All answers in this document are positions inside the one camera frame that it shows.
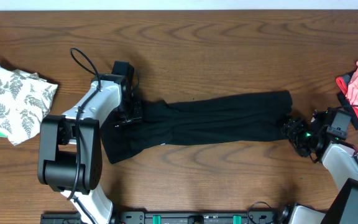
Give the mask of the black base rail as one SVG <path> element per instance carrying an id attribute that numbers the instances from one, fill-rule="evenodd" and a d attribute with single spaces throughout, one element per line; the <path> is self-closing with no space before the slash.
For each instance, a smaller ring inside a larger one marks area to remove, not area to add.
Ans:
<path id="1" fill-rule="evenodd" d="M 167 212 L 116 212 L 93 210 L 78 213 L 46 213 L 40 216 L 41 224 L 112 223 L 112 224 L 248 224 L 287 223 L 290 209 L 277 212 L 271 209 L 256 209 L 234 213 L 167 213 Z"/>

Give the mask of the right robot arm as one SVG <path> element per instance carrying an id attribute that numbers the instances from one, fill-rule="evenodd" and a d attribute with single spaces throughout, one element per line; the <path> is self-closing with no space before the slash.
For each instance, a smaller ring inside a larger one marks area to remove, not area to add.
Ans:
<path id="1" fill-rule="evenodd" d="M 283 126 L 295 151 L 302 157 L 316 154 L 339 189 L 327 212 L 294 206 L 289 223 L 358 223 L 358 149 L 345 142 L 351 117 L 336 113 L 315 115 L 312 123 L 290 119 Z"/>

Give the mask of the black t-shirt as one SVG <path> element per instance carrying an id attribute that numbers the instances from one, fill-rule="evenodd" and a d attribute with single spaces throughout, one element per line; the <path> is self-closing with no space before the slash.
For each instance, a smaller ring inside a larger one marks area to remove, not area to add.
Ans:
<path id="1" fill-rule="evenodd" d="M 162 144 L 277 141 L 286 138 L 281 128 L 292 104 L 288 91 L 170 104 L 143 101 L 139 122 L 119 125 L 111 115 L 101 127 L 101 140 L 112 164 Z"/>

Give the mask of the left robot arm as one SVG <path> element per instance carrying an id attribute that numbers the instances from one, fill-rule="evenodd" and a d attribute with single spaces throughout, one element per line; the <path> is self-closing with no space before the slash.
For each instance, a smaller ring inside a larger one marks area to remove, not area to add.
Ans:
<path id="1" fill-rule="evenodd" d="M 99 181 L 103 168 L 101 127 L 140 120 L 128 74 L 96 77 L 87 94 L 63 114 L 48 115 L 41 124 L 38 179 L 61 193 L 78 209 L 80 223 L 115 223 L 113 203 Z"/>

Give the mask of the white fern-print fabric bag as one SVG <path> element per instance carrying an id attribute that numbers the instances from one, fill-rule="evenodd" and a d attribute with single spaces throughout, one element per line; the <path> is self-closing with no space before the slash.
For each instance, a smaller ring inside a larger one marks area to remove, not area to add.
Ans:
<path id="1" fill-rule="evenodd" d="M 36 136 L 57 88 L 37 73 L 0 66 L 0 138 L 15 146 Z"/>

